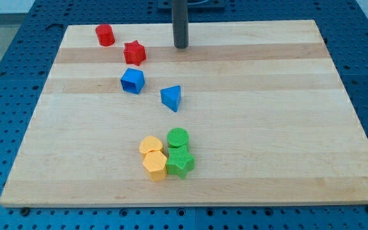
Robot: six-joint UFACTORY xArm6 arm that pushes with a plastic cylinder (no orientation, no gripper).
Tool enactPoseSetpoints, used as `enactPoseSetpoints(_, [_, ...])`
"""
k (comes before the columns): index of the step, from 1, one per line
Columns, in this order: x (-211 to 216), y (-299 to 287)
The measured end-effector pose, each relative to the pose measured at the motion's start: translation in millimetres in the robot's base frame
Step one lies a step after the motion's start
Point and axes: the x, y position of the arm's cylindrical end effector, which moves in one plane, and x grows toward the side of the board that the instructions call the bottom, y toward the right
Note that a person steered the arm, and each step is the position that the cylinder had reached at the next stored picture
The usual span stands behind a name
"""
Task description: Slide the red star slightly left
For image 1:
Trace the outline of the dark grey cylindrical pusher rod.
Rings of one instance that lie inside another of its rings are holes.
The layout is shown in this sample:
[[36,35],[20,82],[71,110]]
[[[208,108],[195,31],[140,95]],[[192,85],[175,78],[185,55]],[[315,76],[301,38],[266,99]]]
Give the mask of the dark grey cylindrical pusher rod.
[[185,49],[188,47],[188,1],[172,0],[171,11],[174,46]]

